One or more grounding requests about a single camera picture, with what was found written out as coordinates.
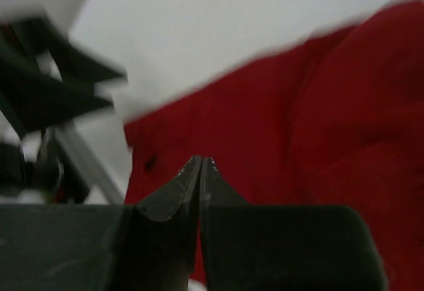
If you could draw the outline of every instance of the red cloth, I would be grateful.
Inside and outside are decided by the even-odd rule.
[[[390,290],[424,290],[422,2],[253,61],[125,132],[127,203],[191,155],[212,156],[251,203],[352,206],[371,229]],[[204,281],[199,249],[194,278]]]

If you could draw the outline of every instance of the dark green object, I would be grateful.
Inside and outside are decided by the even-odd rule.
[[[370,232],[351,208],[246,204],[209,158],[200,186],[209,291],[386,290]]]
[[[0,192],[10,186],[23,186],[25,179],[25,159],[19,146],[0,142]]]
[[[47,51],[63,82],[40,71]],[[20,138],[112,106],[94,96],[94,83],[123,75],[73,47],[46,15],[0,24],[0,110]]]

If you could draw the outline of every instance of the blurry object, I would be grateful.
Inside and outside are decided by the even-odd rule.
[[[255,58],[125,126],[126,202],[201,153],[251,204],[355,209],[391,291],[424,290],[423,57],[416,0]],[[204,282],[196,263],[192,278]]]
[[[207,291],[203,283],[199,281],[189,279],[188,281],[188,291]]]
[[[187,290],[200,166],[136,205],[0,205],[0,290]]]
[[[0,107],[20,138],[112,106],[93,95],[94,83],[125,74],[74,48],[46,15],[3,21],[0,33]],[[36,57],[46,51],[62,83],[40,71]]]
[[[61,81],[49,74],[49,55],[59,69]],[[102,64],[69,43],[44,12],[3,19],[0,109],[21,139],[28,133],[42,131],[36,162],[22,162],[22,155],[19,160],[18,147],[0,148],[0,155],[7,162],[1,167],[3,190],[13,188],[9,193],[17,194],[24,189],[37,189],[48,202],[79,204],[91,185],[99,183],[111,202],[122,202],[100,163],[77,137],[70,120],[113,106],[109,100],[94,95],[94,85],[123,76],[124,71]],[[79,156],[75,155],[78,151],[82,152]]]
[[[45,204],[46,197],[39,190],[23,190],[17,196],[0,196],[0,204]]]
[[[0,206],[0,290],[187,290],[199,208],[210,291],[385,290],[351,209],[250,205],[200,156],[135,205]]]

